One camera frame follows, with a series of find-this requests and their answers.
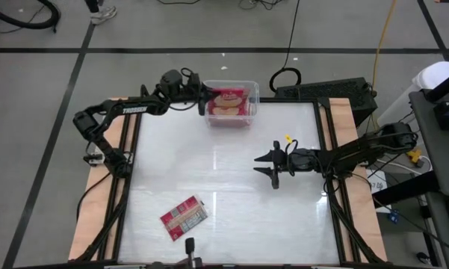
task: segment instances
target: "clear plastic container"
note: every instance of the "clear plastic container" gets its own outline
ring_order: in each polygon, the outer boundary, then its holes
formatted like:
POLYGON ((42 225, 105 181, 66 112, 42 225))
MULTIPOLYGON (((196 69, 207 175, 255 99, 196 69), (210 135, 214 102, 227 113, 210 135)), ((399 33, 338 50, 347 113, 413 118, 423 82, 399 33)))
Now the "clear plastic container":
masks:
POLYGON ((220 92, 206 104, 205 120, 209 126, 242 128, 253 123, 259 104, 256 82, 207 80, 203 83, 220 92))

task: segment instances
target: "gray floor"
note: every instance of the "gray floor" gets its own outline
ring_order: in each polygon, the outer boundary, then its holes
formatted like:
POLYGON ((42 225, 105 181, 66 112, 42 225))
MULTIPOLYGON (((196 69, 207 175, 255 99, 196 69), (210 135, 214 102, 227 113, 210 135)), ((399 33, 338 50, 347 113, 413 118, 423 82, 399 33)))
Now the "gray floor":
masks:
MULTIPOLYGON (((272 53, 276 50, 269 48, 285 51, 297 3, 284 0, 272 11, 262 6, 245 11, 238 9, 238 0, 202 0, 184 6, 105 0, 105 5, 118 7, 118 15, 93 29, 83 0, 54 2, 62 12, 56 34, 51 30, 0 34, 0 267, 67 89, 72 90, 71 100, 63 125, 57 126, 56 144, 14 266, 59 263, 68 257, 75 206, 89 171, 81 160, 86 144, 71 123, 76 111, 109 96, 137 95, 141 84, 151 87, 161 74, 181 67, 198 72, 203 80, 257 81, 261 94, 272 96, 268 80, 282 67, 285 53, 272 53), (92 34, 88 47, 84 43, 87 31, 92 34), (98 48, 132 50, 96 53, 106 52, 98 48), (222 49, 209 53, 153 50, 160 48, 222 49), (244 48, 253 53, 243 53, 244 48), (76 81, 73 70, 79 71, 76 81)), ((424 3, 449 49, 449 4, 424 3)), ((389 0, 302 0, 292 47, 310 50, 292 53, 288 66, 301 71, 303 83, 359 76, 371 81, 374 54, 358 49, 377 47, 390 4, 389 0), (322 48, 339 50, 322 53, 322 48)), ((38 8, 35 0, 0 0, 0 10, 19 19, 28 20, 38 8)), ((43 11, 38 19, 48 15, 43 11)), ((0 22, 0 31, 13 28, 0 22)), ((377 116, 420 70, 443 61, 441 52, 445 52, 416 0, 398 1, 383 47, 396 50, 384 51, 380 58, 377 116), (402 49, 413 49, 412 54, 402 49)), ((294 79, 283 75, 276 83, 290 85, 294 79)), ((389 243, 401 238, 384 239, 388 257, 405 264, 408 256, 399 258, 391 247, 394 243, 389 243)))

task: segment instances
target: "yellow tag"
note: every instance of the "yellow tag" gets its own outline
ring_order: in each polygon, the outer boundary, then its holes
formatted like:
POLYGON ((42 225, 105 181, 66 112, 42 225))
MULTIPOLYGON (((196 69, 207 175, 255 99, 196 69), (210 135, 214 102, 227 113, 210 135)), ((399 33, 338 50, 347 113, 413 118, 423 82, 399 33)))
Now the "yellow tag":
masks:
POLYGON ((287 140, 287 143, 292 143, 292 138, 289 134, 285 135, 285 139, 287 140))

